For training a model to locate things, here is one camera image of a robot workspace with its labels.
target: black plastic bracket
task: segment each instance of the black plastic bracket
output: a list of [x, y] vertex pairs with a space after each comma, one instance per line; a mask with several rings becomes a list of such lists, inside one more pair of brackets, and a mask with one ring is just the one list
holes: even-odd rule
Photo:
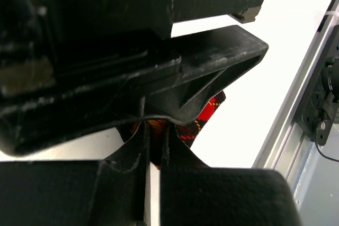
[[327, 62], [339, 56], [339, 25], [333, 28], [306, 87], [295, 119], [311, 141], [326, 144], [338, 110], [338, 98], [327, 89]]
[[160, 172], [161, 226], [301, 225], [277, 172], [210, 168], [167, 129]]
[[145, 225], [148, 166], [147, 123], [104, 160], [1, 162], [1, 225]]
[[[265, 42], [236, 25], [167, 40], [138, 31], [88, 44], [60, 49], [52, 65], [56, 82], [49, 88], [0, 98], [2, 151], [31, 153], [144, 119], [188, 124], [268, 50]], [[35, 73], [36, 65], [0, 68], [0, 83], [7, 90], [14, 87], [13, 92], [31, 88], [7, 81], [16, 80], [22, 66], [28, 75]]]

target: white surface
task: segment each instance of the white surface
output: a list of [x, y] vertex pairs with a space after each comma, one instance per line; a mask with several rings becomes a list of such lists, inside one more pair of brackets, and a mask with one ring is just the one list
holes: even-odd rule
[[[251, 167], [331, 0], [265, 0], [243, 27], [269, 44], [264, 60], [226, 90], [227, 99], [192, 150], [214, 167]], [[228, 16], [178, 23], [172, 36], [238, 24]], [[99, 159], [122, 144], [116, 129], [89, 135], [26, 158]], [[0, 160], [14, 160], [0, 153]], [[151, 222], [158, 220], [158, 172], [151, 168]]]

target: screw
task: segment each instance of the screw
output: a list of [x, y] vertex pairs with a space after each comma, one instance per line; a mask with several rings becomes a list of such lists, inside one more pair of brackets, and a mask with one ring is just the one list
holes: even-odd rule
[[325, 130], [325, 128], [326, 128], [326, 124], [325, 124], [325, 122], [322, 122], [320, 124], [320, 130]]

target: cable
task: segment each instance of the cable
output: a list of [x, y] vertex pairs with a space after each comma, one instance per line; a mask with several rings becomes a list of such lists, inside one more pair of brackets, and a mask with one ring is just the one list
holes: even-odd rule
[[333, 16], [339, 17], [339, 12], [336, 12], [336, 11], [327, 11], [325, 13], [325, 15], [333, 15]]
[[319, 149], [319, 144], [318, 144], [317, 139], [315, 139], [314, 144], [316, 145], [316, 148], [317, 148], [319, 154], [320, 154], [322, 157], [324, 157], [325, 159], [330, 160], [330, 161], [339, 162], [339, 160], [336, 160], [336, 159], [334, 159], [334, 158], [328, 157], [328, 156], [324, 155], [324, 154], [320, 151], [320, 149]]

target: metal rail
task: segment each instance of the metal rail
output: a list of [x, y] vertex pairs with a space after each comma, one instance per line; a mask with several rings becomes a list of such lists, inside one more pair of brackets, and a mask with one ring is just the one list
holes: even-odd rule
[[[339, 0], [335, 0], [331, 11], [339, 11]], [[269, 168], [280, 172], [293, 192], [309, 156], [318, 156], [313, 153], [313, 142], [310, 142], [293, 118], [326, 41], [337, 24], [339, 17], [328, 16], [321, 31], [315, 34], [253, 165], [254, 168]]]

